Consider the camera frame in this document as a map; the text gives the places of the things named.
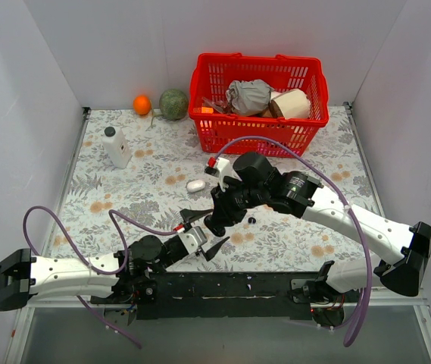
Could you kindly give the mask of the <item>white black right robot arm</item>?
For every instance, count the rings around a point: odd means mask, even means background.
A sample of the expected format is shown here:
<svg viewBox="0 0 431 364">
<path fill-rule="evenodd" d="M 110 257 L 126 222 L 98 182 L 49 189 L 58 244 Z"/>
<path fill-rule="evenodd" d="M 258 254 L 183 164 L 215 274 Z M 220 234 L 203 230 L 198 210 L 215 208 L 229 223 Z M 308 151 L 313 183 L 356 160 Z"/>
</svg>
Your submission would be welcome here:
<svg viewBox="0 0 431 364">
<path fill-rule="evenodd" d="M 420 291 L 431 253 L 431 226 L 419 221 L 407 225 L 376 215 L 360 206 L 341 201 L 329 187 L 301 171 L 280 172 L 256 152 L 234 162 L 210 158 L 205 173 L 218 179 L 211 191 L 214 210 L 205 226 L 222 237 L 227 227 L 240 223 L 249 209 L 269 206 L 329 228 L 361 245 L 370 256 L 361 261 L 329 262 L 304 293 L 333 301 L 341 293 L 383 286 L 405 297 Z"/>
</svg>

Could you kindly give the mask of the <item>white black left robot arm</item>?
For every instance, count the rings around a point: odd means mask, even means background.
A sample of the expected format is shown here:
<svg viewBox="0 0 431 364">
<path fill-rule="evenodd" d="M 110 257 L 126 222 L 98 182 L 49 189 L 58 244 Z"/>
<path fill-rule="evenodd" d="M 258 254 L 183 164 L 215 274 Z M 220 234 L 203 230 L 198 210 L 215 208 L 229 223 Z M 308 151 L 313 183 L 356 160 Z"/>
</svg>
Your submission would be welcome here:
<svg viewBox="0 0 431 364">
<path fill-rule="evenodd" d="M 76 249 L 75 257 L 53 259 L 39 256 L 32 247 L 18 249 L 0 261 L 0 312 L 25 307 L 29 302 L 51 297 L 91 296 L 111 298 L 117 303 L 150 302 L 156 283 L 150 272 L 167 268 L 192 254 L 211 261 L 223 245 L 208 246 L 208 239 L 194 221 L 209 215 L 208 210 L 181 211 L 182 224 L 167 232 L 147 235 L 123 249 L 103 256 L 85 257 Z"/>
</svg>

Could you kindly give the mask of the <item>white earbud charging case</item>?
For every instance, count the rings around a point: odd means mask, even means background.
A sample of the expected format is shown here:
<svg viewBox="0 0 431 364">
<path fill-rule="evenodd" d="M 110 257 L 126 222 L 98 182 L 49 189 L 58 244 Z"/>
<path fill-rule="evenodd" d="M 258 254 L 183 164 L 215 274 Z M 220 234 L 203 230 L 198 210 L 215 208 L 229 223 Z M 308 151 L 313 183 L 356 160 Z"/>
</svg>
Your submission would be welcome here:
<svg viewBox="0 0 431 364">
<path fill-rule="evenodd" d="M 197 193 L 202 191 L 206 187 L 206 183 L 203 180 L 191 180 L 186 185 L 188 193 Z"/>
</svg>

